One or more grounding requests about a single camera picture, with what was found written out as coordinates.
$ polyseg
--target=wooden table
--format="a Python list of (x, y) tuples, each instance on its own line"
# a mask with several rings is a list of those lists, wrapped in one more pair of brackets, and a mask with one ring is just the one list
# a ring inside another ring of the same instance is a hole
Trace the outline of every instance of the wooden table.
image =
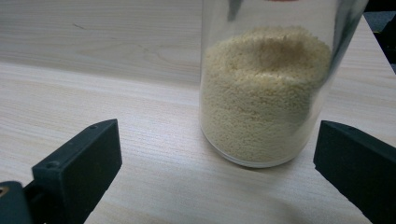
[[(123, 165), (86, 223), (369, 223), (304, 151), (268, 169), (220, 157), (198, 122), (201, 1), (0, 3), (0, 182), (118, 119)], [(319, 120), (396, 146), (396, 76), (361, 20)]]

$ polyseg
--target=clear glass container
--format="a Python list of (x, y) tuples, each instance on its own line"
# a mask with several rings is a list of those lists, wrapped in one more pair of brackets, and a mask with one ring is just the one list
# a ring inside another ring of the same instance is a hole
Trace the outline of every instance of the clear glass container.
[(306, 145), (367, 0), (204, 0), (200, 122), (229, 161)]

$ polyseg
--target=beige granules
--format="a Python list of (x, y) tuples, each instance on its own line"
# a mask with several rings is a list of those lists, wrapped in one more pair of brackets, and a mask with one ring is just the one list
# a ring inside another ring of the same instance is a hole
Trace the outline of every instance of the beige granules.
[(329, 47), (302, 27), (257, 28), (205, 52), (201, 125), (240, 161), (288, 161), (306, 144), (328, 74)]

